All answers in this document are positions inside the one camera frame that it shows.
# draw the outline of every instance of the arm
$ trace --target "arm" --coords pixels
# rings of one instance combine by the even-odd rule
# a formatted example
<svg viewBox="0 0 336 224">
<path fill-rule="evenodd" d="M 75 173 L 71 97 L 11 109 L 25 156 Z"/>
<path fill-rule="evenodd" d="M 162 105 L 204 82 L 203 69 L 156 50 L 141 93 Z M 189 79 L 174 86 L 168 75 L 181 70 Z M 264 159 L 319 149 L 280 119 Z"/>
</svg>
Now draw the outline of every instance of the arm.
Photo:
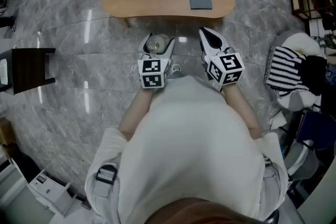
<svg viewBox="0 0 336 224">
<path fill-rule="evenodd" d="M 153 95 L 153 89 L 144 90 L 140 88 L 130 107 L 127 109 L 118 127 L 118 130 L 126 137 L 127 141 L 132 138 L 135 129 L 147 114 Z"/>
<path fill-rule="evenodd" d="M 253 139 L 261 137 L 258 120 L 237 84 L 223 86 L 224 98 L 244 120 Z"/>
</svg>

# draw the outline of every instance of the white cabinet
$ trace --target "white cabinet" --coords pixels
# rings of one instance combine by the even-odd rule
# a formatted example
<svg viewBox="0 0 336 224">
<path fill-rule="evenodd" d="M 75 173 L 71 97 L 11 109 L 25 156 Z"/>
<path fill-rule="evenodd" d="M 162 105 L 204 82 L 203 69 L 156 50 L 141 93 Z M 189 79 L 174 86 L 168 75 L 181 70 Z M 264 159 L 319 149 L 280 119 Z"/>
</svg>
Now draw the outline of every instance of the white cabinet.
<svg viewBox="0 0 336 224">
<path fill-rule="evenodd" d="M 28 187 L 41 204 L 64 217 L 76 195 L 71 197 L 68 194 L 69 183 L 63 186 L 46 176 L 43 172 L 44 170 L 29 183 Z"/>
</svg>

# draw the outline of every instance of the marble floor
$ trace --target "marble floor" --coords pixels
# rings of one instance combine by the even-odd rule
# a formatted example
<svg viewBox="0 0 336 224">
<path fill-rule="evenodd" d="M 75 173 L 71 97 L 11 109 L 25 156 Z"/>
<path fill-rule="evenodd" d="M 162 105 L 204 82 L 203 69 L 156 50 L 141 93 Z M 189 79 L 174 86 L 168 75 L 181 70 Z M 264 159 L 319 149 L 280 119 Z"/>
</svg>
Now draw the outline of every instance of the marble floor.
<svg viewBox="0 0 336 224">
<path fill-rule="evenodd" d="M 101 0 L 9 0 L 5 15 L 12 14 L 15 33 L 1 32 L 10 38 L 7 46 L 56 48 L 48 70 L 56 83 L 16 96 L 0 93 L 0 112 L 11 120 L 23 152 L 82 195 L 104 130 L 118 125 L 140 87 L 135 53 L 144 36 L 175 36 L 173 60 L 185 74 L 206 78 L 197 37 L 206 25 L 199 22 L 137 18 L 124 28 Z M 241 53 L 246 71 L 239 85 L 268 130 L 279 110 L 262 82 L 268 48 L 277 34 L 303 30 L 303 23 L 291 15 L 290 0 L 236 0 L 214 28 Z"/>
</svg>

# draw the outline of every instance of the striped cloth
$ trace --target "striped cloth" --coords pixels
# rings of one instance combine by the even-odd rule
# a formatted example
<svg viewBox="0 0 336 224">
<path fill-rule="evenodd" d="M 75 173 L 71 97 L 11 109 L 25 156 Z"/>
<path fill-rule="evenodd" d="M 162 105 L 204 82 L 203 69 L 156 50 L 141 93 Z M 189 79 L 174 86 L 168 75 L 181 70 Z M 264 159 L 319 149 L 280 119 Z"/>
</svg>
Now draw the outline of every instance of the striped cloth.
<svg viewBox="0 0 336 224">
<path fill-rule="evenodd" d="M 305 60 L 304 55 L 289 48 L 276 47 L 266 83 L 278 91 L 280 98 L 295 91 L 309 91 L 301 80 L 301 66 Z"/>
</svg>

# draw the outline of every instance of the black buckle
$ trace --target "black buckle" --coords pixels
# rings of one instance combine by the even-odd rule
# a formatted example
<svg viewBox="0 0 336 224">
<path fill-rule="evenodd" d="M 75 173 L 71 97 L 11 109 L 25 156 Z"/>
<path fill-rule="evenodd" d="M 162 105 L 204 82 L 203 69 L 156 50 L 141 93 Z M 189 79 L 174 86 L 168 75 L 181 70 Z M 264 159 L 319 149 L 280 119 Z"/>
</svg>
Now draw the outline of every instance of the black buckle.
<svg viewBox="0 0 336 224">
<path fill-rule="evenodd" d="M 113 175 L 110 174 L 110 173 L 106 173 L 104 171 L 101 171 L 101 169 L 104 169 L 108 172 L 112 172 Z M 115 179 L 117 178 L 117 173 L 118 173 L 118 170 L 113 165 L 111 165 L 111 164 L 103 165 L 99 168 L 98 172 L 96 173 L 96 180 L 104 182 L 104 183 L 109 184 L 109 185 L 113 185 Z"/>
</svg>

